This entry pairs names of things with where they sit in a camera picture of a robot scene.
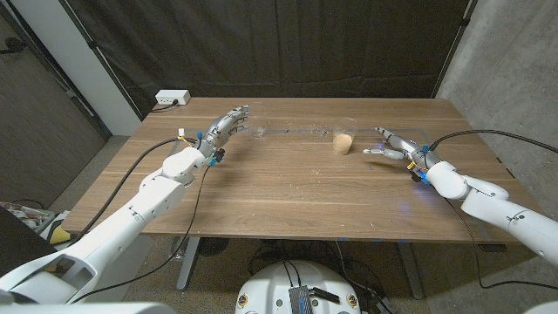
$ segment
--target concrete wall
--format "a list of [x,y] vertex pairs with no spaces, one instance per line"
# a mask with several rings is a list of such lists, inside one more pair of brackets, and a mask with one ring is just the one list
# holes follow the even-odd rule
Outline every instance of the concrete wall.
[[58,0],[12,0],[25,21],[114,135],[141,121]]
[[[473,128],[558,147],[558,2],[480,0],[437,97]],[[499,135],[483,139],[558,220],[558,155]]]

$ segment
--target white power outlet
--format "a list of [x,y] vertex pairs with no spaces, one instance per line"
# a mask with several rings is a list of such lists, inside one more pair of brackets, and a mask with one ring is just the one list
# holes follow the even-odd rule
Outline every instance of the white power outlet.
[[155,98],[159,105],[172,105],[175,100],[178,100],[178,105],[185,105],[190,100],[190,92],[188,90],[160,90]]

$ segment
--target wooden tabletop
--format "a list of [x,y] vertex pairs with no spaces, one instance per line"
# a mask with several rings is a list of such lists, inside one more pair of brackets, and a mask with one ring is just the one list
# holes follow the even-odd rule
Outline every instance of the wooden tabletop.
[[[431,187],[411,180],[406,160],[362,154],[378,147],[382,126],[419,144],[471,129],[444,99],[217,99],[192,98],[186,106],[152,113],[122,147],[64,220],[79,232],[101,208],[133,162],[149,147],[205,132],[218,116],[261,101],[269,132],[263,138],[238,133],[225,145],[225,162],[208,170],[192,236],[328,239],[401,242],[470,242],[466,227]],[[350,152],[336,156],[331,129],[335,118],[357,120]],[[172,152],[167,144],[150,153],[133,171],[101,221],[138,191],[141,180]],[[478,135],[444,141],[443,160],[461,174],[505,188],[510,200],[541,211]],[[183,235],[192,219],[200,180],[177,208],[151,222],[145,234]],[[506,232],[466,217],[479,242],[515,242]]]

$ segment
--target black backdrop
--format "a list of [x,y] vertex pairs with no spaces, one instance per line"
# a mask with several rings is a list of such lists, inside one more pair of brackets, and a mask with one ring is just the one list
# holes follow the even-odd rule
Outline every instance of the black backdrop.
[[206,97],[428,98],[467,0],[69,0],[147,115]]

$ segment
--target white robotic arm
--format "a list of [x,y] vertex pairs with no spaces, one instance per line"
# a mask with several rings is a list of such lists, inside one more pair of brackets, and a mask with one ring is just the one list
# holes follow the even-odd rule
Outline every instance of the white robotic arm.
[[431,183],[443,197],[464,200],[461,209],[469,215],[506,230],[538,256],[558,266],[558,222],[531,209],[508,201],[508,192],[493,183],[458,174],[436,153],[381,127],[387,143],[401,150],[366,149],[365,154],[382,154],[412,161],[410,169],[418,180]]
[[[149,174],[139,192],[80,241],[59,252],[30,261],[0,278],[0,290],[39,304],[71,304],[93,291],[107,265],[114,262],[144,227],[174,208],[194,181],[193,171],[220,161],[228,136],[242,126],[248,106],[218,118],[197,147],[187,147]],[[65,269],[61,272],[49,270]]]

